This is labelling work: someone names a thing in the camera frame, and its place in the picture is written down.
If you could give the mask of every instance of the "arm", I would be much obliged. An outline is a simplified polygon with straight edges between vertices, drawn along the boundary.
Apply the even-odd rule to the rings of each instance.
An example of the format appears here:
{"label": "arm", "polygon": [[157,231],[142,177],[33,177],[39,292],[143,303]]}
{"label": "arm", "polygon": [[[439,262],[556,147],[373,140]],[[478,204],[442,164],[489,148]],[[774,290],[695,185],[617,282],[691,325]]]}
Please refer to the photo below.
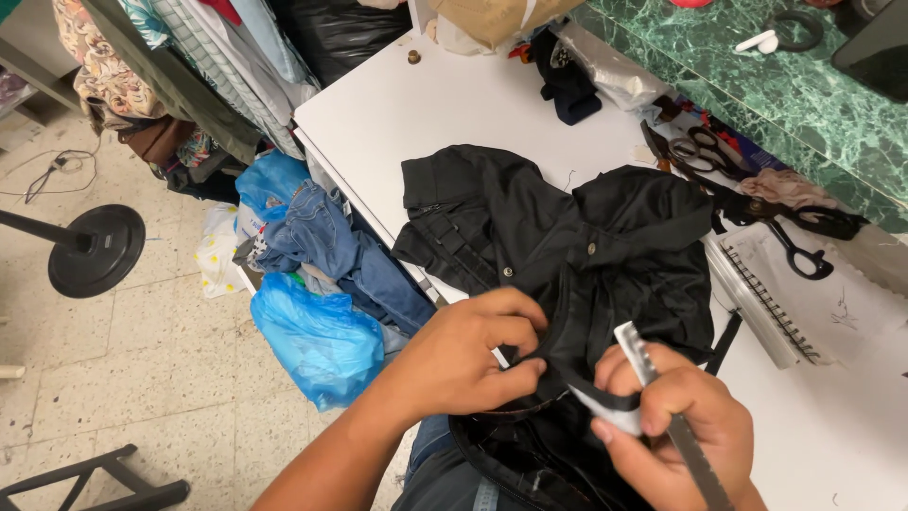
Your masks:
{"label": "arm", "polygon": [[754,424],[750,413],[728,388],[670,348],[646,346],[659,378],[642,389],[619,346],[611,346],[596,366],[596,387],[612,394],[640,395],[640,427],[650,438],[637,438],[602,419],[593,433],[606,444],[615,469],[657,511],[701,511],[706,503],[674,444],[665,435],[672,414],[683,413],[737,511],[766,511],[750,481],[754,463]]}
{"label": "arm", "polygon": [[400,439],[422,417],[490,410],[536,391],[542,360],[502,372],[490,350],[507,344],[528,354],[545,327],[539,306],[515,289],[439,310],[252,511],[369,509]]}

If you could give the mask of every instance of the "electrical cord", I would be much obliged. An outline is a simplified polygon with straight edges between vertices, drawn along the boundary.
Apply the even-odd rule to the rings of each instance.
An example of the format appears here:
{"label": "electrical cord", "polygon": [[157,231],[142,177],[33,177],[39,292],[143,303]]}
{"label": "electrical cord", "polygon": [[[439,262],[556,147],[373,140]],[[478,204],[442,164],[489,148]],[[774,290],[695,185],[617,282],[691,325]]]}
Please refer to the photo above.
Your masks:
{"label": "electrical cord", "polygon": [[[17,194],[17,193],[13,193],[13,192],[0,191],[0,194],[23,196],[23,197],[25,197],[25,203],[30,204],[33,200],[35,200],[35,197],[37,197],[38,195],[68,194],[71,192],[81,192],[82,190],[87,189],[89,186],[92,185],[92,183],[94,182],[94,179],[98,176],[98,159],[97,159],[96,155],[98,154],[98,151],[101,149],[101,141],[102,141],[102,138],[99,136],[98,145],[96,145],[94,147],[94,151],[91,151],[91,152],[82,151],[79,149],[66,149],[64,151],[60,151],[59,153],[57,153],[57,156],[54,157],[54,160],[47,167],[47,171],[44,172],[43,174],[41,174],[40,176],[38,176],[38,178],[35,179],[31,185],[28,186],[28,189],[25,190],[24,193]],[[9,172],[7,172],[4,177],[11,175],[13,172],[18,170],[20,167],[31,163],[38,157],[43,156],[43,155],[49,155],[55,151],[56,151],[55,149],[52,149],[50,151],[44,151],[43,153],[39,153],[37,155],[32,156],[31,158],[28,158],[21,164],[13,167],[13,169],[10,170]],[[53,174],[56,171],[62,172],[64,174],[74,174],[76,172],[79,172],[80,170],[82,170],[83,160],[87,160],[89,158],[92,159],[92,178],[88,180],[88,183],[86,183],[85,186],[83,186],[81,188],[73,188],[71,190],[49,190],[49,191],[44,190],[44,187],[47,185],[47,181],[50,180],[51,174]],[[65,168],[66,164],[69,163],[70,161],[75,161],[78,165],[75,165],[73,168],[69,168],[69,169]]]}

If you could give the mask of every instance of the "metal pole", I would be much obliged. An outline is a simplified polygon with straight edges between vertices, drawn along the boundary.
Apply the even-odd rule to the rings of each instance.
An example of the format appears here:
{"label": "metal pole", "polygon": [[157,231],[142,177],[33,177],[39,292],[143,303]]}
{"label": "metal pole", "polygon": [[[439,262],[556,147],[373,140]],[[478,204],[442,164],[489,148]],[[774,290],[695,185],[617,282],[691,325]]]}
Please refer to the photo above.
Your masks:
{"label": "metal pole", "polygon": [[58,225],[28,218],[27,216],[0,210],[0,224],[9,225],[13,229],[42,237],[79,252],[87,253],[92,249],[92,235],[77,233]]}

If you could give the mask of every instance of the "black ring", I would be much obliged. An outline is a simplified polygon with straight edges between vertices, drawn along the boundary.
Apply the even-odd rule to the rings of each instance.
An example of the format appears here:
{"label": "black ring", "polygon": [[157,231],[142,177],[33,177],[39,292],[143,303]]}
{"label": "black ring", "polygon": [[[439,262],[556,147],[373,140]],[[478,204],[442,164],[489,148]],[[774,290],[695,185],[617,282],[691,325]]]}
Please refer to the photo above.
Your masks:
{"label": "black ring", "polygon": [[802,43],[796,43],[783,39],[783,37],[776,32],[775,36],[779,39],[779,47],[777,48],[779,50],[801,53],[816,48],[816,46],[820,44],[820,41],[823,40],[823,25],[821,25],[815,17],[803,11],[787,10],[773,15],[763,24],[763,31],[775,30],[775,23],[779,21],[795,21],[801,24],[801,26],[810,33],[809,39]]}

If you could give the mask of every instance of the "terrazzo floor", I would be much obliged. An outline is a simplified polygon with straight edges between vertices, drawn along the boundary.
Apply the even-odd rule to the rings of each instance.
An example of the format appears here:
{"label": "terrazzo floor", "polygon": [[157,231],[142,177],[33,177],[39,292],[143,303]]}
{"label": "terrazzo floor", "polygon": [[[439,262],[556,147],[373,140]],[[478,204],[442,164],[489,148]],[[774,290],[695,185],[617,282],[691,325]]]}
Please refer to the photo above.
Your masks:
{"label": "terrazzo floor", "polygon": [[[67,113],[33,141],[0,155],[0,191],[22,193],[57,151],[92,150],[88,123]],[[16,165],[43,151],[32,162]],[[84,186],[91,162],[54,173],[46,190]],[[97,205],[125,204],[146,226],[137,267],[114,290],[84,300],[48,282],[51,244],[0,226],[0,365],[25,377],[0,380],[0,487],[128,443],[131,469],[156,485],[186,479],[192,492],[173,509],[245,511],[340,411],[319,414],[255,328],[250,295],[206,299],[192,260],[205,209],[166,190],[113,132],[102,134],[97,177],[84,191],[0,195],[0,209],[67,225]],[[410,430],[382,479],[373,509],[401,490]],[[14,497],[23,511],[56,509],[74,479]],[[128,493],[95,473],[74,509]]]}

